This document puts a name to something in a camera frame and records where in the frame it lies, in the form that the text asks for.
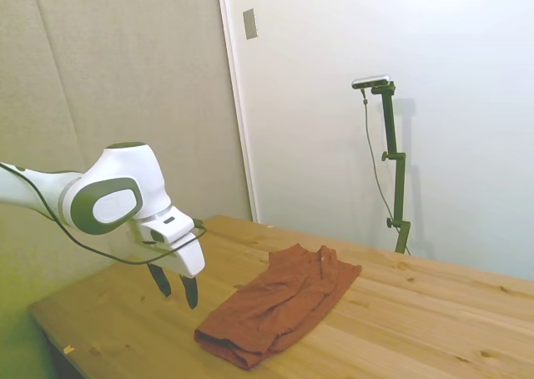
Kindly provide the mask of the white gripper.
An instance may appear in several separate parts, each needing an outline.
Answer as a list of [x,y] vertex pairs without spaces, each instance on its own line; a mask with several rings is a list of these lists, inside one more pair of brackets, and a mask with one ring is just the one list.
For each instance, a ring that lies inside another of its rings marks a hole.
[[164,297],[172,288],[162,268],[180,276],[189,308],[199,303],[199,290],[195,276],[205,267],[204,254],[194,233],[194,221],[177,208],[166,210],[142,220],[134,220],[135,255],[143,260],[155,259],[149,272]]

